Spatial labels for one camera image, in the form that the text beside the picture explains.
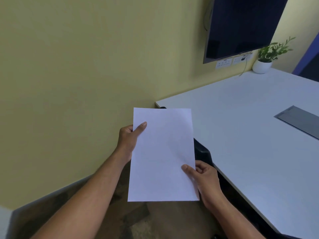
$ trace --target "tv screen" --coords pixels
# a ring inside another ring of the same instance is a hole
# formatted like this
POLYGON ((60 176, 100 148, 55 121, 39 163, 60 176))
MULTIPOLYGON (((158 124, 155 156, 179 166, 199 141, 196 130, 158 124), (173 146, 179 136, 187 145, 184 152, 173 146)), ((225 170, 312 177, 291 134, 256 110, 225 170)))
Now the tv screen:
POLYGON ((268 46, 288 0, 212 0, 203 63, 268 46))

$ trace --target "potted plant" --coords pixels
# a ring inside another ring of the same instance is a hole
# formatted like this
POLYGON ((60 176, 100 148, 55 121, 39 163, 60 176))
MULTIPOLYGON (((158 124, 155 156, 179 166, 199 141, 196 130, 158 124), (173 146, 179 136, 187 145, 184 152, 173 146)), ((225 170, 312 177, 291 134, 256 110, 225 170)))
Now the potted plant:
POLYGON ((261 48, 258 51, 258 59, 253 65, 253 71, 258 74, 267 73, 272 62, 277 60, 279 55, 292 50, 288 48, 289 46, 287 44, 295 38, 296 37, 289 37, 285 43, 271 43, 269 46, 261 48))

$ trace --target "right hand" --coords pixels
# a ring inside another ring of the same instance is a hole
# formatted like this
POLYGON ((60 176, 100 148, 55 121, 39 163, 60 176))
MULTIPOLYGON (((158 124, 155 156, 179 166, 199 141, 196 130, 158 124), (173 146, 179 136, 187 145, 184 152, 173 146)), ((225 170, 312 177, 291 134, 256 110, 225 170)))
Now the right hand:
POLYGON ((217 170, 200 160, 195 160, 195 165, 196 170, 186 164, 181 168, 195 180, 204 205, 211 211, 225 197, 220 188, 217 170))

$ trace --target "table surface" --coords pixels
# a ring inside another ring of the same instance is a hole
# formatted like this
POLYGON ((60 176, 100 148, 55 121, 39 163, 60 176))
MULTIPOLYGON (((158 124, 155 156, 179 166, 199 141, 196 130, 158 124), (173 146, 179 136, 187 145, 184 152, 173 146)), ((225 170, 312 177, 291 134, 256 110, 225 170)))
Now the table surface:
POLYGON ((319 82, 249 71, 156 104, 192 109, 194 138, 274 229, 318 237, 319 140, 274 116, 292 105, 319 116, 319 82))

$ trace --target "left hand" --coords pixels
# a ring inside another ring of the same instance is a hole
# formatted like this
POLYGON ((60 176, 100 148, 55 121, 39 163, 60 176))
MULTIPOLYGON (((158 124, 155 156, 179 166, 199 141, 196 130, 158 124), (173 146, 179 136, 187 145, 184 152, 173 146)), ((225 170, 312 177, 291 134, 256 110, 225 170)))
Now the left hand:
POLYGON ((133 125, 120 129, 119 140, 115 152, 120 152, 125 156, 125 163, 131 160, 138 136, 145 130, 146 126, 147 122, 143 122, 134 131, 133 125))

